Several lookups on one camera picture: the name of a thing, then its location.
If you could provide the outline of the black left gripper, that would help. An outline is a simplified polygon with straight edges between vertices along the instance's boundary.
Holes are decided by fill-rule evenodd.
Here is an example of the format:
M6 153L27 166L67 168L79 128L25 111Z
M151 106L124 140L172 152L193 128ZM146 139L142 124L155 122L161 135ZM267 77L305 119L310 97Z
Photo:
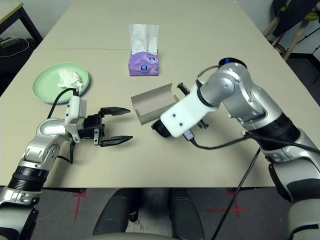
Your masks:
M105 125L102 119L105 115L120 116L131 111L123 107L102 107L100 111L93 115L88 115L83 121L83 128L78 131L81 139L93 139L93 143L100 147L110 147L120 145L133 138L133 136L120 135L112 136L110 139L103 139L105 136Z

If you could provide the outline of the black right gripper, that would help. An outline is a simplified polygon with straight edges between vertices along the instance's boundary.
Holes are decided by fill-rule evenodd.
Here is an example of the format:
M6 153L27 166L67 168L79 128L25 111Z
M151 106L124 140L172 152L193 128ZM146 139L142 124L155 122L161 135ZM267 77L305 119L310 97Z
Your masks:
M190 93L190 90L181 82L177 85L177 88L187 96ZM197 123L198 127L201 129L207 129L208 124L206 124L202 119Z

